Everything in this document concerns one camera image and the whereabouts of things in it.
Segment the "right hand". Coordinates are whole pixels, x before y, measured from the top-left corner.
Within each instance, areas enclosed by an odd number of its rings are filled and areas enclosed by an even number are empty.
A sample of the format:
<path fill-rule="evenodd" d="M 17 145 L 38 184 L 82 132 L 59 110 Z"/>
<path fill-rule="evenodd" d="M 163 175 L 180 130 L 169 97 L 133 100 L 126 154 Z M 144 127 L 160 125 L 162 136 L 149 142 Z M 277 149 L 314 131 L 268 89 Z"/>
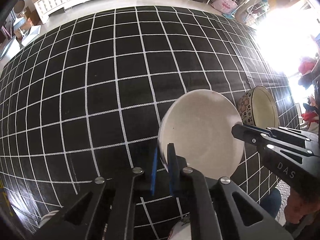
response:
<path fill-rule="evenodd" d="M 294 189 L 290 189 L 287 205 L 284 209 L 285 219 L 292 224 L 298 224 L 307 215 L 319 211 L 319 197 L 307 200 L 301 197 Z"/>

